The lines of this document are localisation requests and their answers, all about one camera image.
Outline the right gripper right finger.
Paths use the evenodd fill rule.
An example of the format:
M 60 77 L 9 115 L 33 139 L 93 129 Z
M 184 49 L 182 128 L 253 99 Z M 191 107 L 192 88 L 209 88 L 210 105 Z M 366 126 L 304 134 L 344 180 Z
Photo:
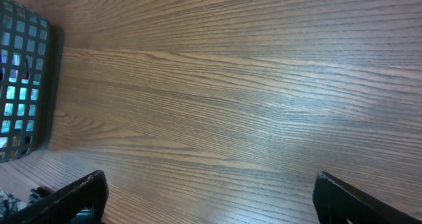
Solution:
M 421 224 L 420 220 L 323 171 L 316 176 L 313 204 L 321 224 Z

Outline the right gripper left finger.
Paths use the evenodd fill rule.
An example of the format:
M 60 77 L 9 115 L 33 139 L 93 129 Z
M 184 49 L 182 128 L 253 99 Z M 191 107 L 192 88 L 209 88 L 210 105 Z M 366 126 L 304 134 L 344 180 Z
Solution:
M 105 173 L 96 170 L 57 191 L 46 187 L 32 189 L 27 206 L 7 212 L 1 222 L 100 224 L 108 196 Z

